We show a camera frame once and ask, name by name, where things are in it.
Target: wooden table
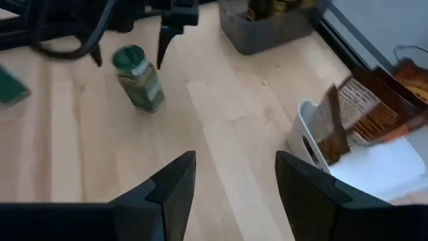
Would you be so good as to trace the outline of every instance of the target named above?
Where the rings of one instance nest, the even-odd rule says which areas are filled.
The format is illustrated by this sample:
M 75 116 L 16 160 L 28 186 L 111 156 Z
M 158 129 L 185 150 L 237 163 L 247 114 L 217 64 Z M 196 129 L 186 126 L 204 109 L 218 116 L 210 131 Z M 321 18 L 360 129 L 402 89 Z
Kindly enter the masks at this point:
M 186 240 L 293 240 L 275 152 L 286 148 L 299 101 L 318 100 L 348 70 L 317 33 L 242 56 L 217 11 L 203 6 L 200 24 L 169 46 L 158 72 L 167 100 L 156 114 L 133 108 L 110 58 L 136 44 L 155 61 L 159 17 L 132 33 L 106 33 L 102 68 L 90 58 L 52 62 L 29 48 L 1 52 L 0 63 L 33 93 L 0 122 L 0 201 L 107 202 L 196 150 Z

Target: brown packaging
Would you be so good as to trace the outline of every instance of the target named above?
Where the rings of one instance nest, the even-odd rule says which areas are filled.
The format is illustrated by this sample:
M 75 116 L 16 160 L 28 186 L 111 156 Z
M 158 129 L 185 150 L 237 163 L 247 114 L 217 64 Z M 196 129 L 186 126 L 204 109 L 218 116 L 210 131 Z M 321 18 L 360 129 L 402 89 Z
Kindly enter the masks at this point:
M 411 59 L 405 58 L 400 61 L 394 77 L 428 104 L 428 70 L 419 67 Z
M 274 7 L 271 15 L 293 11 L 302 4 L 302 0 L 274 0 Z
M 356 69 L 341 84 L 339 101 L 350 143 L 370 146 L 390 141 L 425 122 L 425 103 L 380 68 Z
M 250 21 L 259 21 L 270 17 L 274 8 L 274 0 L 249 0 L 247 18 Z
M 317 6 L 319 0 L 303 0 L 303 7 L 309 8 L 309 7 L 315 7 Z
M 331 86 L 328 89 L 310 119 L 308 128 L 327 164 L 335 164 L 342 155 L 350 151 L 340 121 L 337 87 Z

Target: gray storage container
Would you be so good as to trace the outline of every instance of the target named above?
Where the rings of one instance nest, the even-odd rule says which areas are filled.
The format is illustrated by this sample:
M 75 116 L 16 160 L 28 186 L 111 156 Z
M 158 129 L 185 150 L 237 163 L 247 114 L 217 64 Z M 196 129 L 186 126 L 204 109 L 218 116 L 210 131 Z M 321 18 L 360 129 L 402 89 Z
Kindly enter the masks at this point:
M 219 0 L 220 26 L 241 54 L 254 54 L 310 35 L 331 0 L 252 22 L 248 0 Z

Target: black cable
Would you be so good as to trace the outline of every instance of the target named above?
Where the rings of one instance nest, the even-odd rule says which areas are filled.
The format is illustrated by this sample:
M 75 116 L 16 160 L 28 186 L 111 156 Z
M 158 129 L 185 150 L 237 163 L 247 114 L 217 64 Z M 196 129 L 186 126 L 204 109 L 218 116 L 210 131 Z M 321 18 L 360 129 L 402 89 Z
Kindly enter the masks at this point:
M 33 35 L 32 35 L 32 43 L 31 48 L 47 57 L 50 58 L 57 58 L 62 60 L 77 60 L 79 58 L 84 57 L 86 54 L 90 53 L 98 44 L 98 42 L 101 40 L 101 37 L 103 33 L 106 31 L 108 22 L 110 21 L 110 18 L 113 13 L 113 8 L 116 4 L 117 0 L 108 0 L 106 3 L 106 6 L 104 7 L 104 10 L 101 14 L 100 20 L 98 21 L 97 26 L 95 27 L 95 30 L 92 32 L 91 36 L 88 38 L 88 40 L 82 45 L 71 52 L 61 52 L 61 51 L 53 51 L 47 49 L 43 44 L 39 42 L 40 40 L 40 26 L 42 25 L 42 18 L 45 16 L 45 12 L 47 11 L 47 4 L 46 1 L 44 1 L 44 6 L 42 8 L 41 14 L 39 14 L 39 17 L 36 20 L 35 29 L 33 29 Z
M 400 62 L 399 57 L 397 55 L 397 50 L 403 50 L 403 49 L 417 49 L 417 50 L 421 50 L 425 53 L 428 53 L 428 50 L 425 50 L 425 49 L 418 47 L 418 46 L 397 46 L 394 49 L 394 55 L 395 55 L 395 59 L 397 60 L 397 63 Z

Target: glass jar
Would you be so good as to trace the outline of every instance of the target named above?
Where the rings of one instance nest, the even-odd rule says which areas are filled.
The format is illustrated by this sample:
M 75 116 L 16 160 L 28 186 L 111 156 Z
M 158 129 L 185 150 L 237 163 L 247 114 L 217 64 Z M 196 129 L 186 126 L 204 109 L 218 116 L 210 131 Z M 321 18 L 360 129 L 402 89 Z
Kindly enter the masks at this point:
M 154 113 L 165 100 L 162 86 L 153 64 L 145 58 L 142 48 L 124 46 L 113 55 L 120 85 L 133 105 Z

